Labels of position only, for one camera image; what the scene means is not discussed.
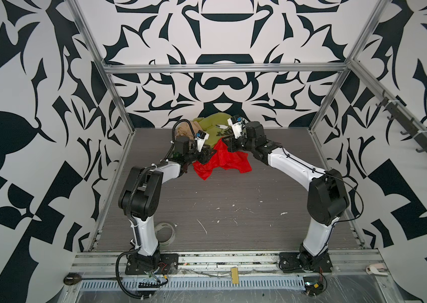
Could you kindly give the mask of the red cloth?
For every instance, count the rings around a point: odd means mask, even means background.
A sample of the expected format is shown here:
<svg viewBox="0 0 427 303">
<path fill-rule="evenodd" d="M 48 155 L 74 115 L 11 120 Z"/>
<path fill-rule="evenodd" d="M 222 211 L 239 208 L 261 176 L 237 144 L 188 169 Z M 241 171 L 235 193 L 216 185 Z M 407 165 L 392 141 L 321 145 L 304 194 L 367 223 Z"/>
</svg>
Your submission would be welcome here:
<svg viewBox="0 0 427 303">
<path fill-rule="evenodd" d="M 219 140 L 214 146 L 216 151 L 215 155 L 206 164 L 195 162 L 193 164 L 194 170 L 197 175 L 207 180 L 216 168 L 223 170 L 238 170 L 241 174 L 245 174 L 252 171 L 252 167 L 248 160 L 248 154 L 242 151 L 236 151 L 231 153 L 227 150 L 227 145 Z"/>
</svg>

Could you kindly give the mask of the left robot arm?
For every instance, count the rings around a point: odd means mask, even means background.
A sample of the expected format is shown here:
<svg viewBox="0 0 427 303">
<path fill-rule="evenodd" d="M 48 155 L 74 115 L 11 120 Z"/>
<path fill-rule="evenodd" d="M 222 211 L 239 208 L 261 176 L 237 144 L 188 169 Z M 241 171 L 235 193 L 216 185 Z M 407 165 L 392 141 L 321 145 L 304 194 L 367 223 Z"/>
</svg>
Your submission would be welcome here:
<svg viewBox="0 0 427 303">
<path fill-rule="evenodd" d="M 191 164 L 208 164 L 217 151 L 190 141 L 172 142 L 165 158 L 146 167 L 134 166 L 121 191 L 118 206 L 131 223 L 133 245 L 140 256 L 159 251 L 154 214 L 158 209 L 162 185 L 187 173 Z"/>
</svg>

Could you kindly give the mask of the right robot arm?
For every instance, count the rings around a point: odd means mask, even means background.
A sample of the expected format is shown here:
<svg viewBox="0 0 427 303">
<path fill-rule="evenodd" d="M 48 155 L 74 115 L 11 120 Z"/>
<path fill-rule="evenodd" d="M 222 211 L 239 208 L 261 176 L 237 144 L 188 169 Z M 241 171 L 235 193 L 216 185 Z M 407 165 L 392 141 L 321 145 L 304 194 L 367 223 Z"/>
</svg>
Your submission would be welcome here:
<svg viewBox="0 0 427 303">
<path fill-rule="evenodd" d="M 229 152 L 251 152 L 256 160 L 283 172 L 308 191 L 310 224 L 302 250 L 310 257 L 325 253 L 332 230 L 349 205 L 341 174 L 311 165 L 289 153 L 282 144 L 267 139 L 260 122 L 245 122 L 241 117 L 227 122 L 233 131 L 232 136 L 223 139 Z"/>
</svg>

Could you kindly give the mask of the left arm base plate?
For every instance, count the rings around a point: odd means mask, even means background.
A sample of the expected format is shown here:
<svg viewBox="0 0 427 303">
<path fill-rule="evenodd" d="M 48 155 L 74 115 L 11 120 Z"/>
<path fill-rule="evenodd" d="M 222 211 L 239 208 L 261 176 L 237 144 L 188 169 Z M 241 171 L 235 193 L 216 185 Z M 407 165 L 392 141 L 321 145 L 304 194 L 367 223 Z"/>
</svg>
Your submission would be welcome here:
<svg viewBox="0 0 427 303">
<path fill-rule="evenodd" d="M 152 256 L 143 256 L 138 253 L 127 257 L 126 275 L 143 275 L 153 271 L 165 275 L 172 269 L 178 268 L 178 254 L 155 253 Z"/>
</svg>

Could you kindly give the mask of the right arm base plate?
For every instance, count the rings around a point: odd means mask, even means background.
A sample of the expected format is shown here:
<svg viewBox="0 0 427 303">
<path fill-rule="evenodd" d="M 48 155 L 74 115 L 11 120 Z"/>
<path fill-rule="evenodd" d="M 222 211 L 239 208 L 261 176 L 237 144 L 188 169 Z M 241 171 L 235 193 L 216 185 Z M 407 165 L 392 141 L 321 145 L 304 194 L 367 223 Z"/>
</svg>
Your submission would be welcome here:
<svg viewBox="0 0 427 303">
<path fill-rule="evenodd" d="M 281 252 L 278 266 L 284 273 L 331 273 L 333 264 L 327 251 L 319 256 L 312 256 L 307 251 L 302 251 Z"/>
</svg>

